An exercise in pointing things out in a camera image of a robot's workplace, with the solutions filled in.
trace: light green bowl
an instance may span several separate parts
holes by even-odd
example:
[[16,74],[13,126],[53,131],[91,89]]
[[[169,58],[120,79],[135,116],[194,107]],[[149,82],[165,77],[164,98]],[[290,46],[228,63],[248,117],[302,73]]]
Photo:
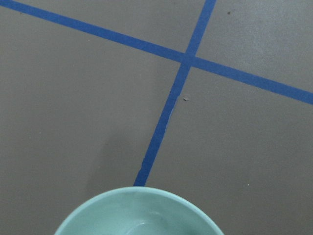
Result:
[[147,187],[102,193],[74,210],[55,235],[223,235],[199,208]]

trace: gray floor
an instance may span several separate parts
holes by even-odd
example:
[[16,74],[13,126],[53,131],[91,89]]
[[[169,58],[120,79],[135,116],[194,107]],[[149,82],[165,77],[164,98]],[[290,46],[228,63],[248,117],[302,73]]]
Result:
[[[203,0],[21,0],[184,52]],[[197,56],[313,91],[313,2],[217,0]],[[0,234],[134,183],[179,63],[0,7]],[[226,235],[313,231],[313,106],[192,68],[147,186]]]

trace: bowl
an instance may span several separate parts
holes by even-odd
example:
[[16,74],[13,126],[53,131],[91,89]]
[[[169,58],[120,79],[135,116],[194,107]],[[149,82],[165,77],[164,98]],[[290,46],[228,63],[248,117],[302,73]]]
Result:
[[102,193],[74,210],[55,235],[223,235],[199,208],[156,188]]

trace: blue tape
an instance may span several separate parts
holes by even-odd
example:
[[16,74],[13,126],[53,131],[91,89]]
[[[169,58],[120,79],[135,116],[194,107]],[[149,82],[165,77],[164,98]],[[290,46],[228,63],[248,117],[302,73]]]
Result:
[[141,169],[137,174],[134,186],[145,186],[147,182],[151,168],[156,159],[157,152],[163,141],[167,124],[170,120],[177,98],[180,96],[182,88],[185,84],[186,78],[190,71],[190,67],[192,65],[192,61],[199,48],[202,36],[209,22],[215,2],[215,0],[206,0],[204,3],[196,24],[196,28],[192,34],[183,61],[180,65],[179,71],[171,88],[170,94],[167,98],[160,119],[156,125],[156,129],[150,141],[146,155],[142,161]]
[[311,92],[304,91],[244,71],[236,70],[221,64],[217,64],[211,61],[195,57],[199,45],[201,43],[201,39],[204,34],[205,28],[212,14],[215,2],[216,0],[206,0],[185,53],[169,49],[166,47],[162,47],[160,45],[156,45],[153,43],[149,43],[144,40],[140,40],[121,33],[117,33],[89,23],[85,23],[69,17],[45,11],[33,6],[22,4],[16,1],[0,0],[0,6],[20,11],[31,16],[35,16],[50,22],[64,25],[85,33],[89,33],[104,39],[108,39],[126,46],[130,46],[181,63],[174,84],[172,86],[168,99],[165,103],[164,109],[156,126],[148,150],[146,152],[145,158],[142,162],[141,170],[139,171],[134,183],[135,186],[144,186],[151,171],[159,147],[164,138],[165,130],[169,122],[173,108],[175,106],[176,100],[181,93],[181,90],[183,88],[183,85],[188,76],[191,66],[239,82],[243,82],[273,93],[293,98],[308,104],[313,104],[313,93]]
[[108,39],[123,45],[127,45],[145,52],[152,53],[170,60],[181,62],[184,53],[162,47],[153,43],[146,42],[141,39],[133,38],[121,33],[117,33],[105,28],[101,28],[89,23],[78,21],[66,16],[61,16],[49,11],[45,11],[33,6],[19,3],[12,0],[0,0],[0,5],[12,10],[20,11],[25,14],[35,16],[50,22],[54,22],[63,26],[67,26],[85,33],[89,33],[104,39]]
[[201,58],[195,58],[192,66],[211,73],[218,74],[239,82],[252,85],[276,94],[293,98],[308,104],[313,104],[313,93],[304,91],[283,83],[275,82],[244,71],[236,70]]

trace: gray surface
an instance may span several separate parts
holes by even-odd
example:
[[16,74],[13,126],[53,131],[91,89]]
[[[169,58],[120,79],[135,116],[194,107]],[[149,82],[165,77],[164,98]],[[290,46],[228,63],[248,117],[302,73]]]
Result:
[[[204,1],[20,2],[185,51]],[[313,91],[312,21],[310,0],[217,0],[197,56]],[[53,234],[133,184],[179,64],[2,7],[0,40],[0,234]],[[311,234],[312,114],[191,69],[148,186],[226,235]]]
[[204,0],[19,0],[185,52]]
[[133,185],[178,64],[3,7],[0,28],[0,234],[53,234]]
[[312,22],[311,0],[217,0],[197,56],[313,92]]
[[147,186],[190,200],[226,235],[308,235],[312,116],[311,105],[192,69]]

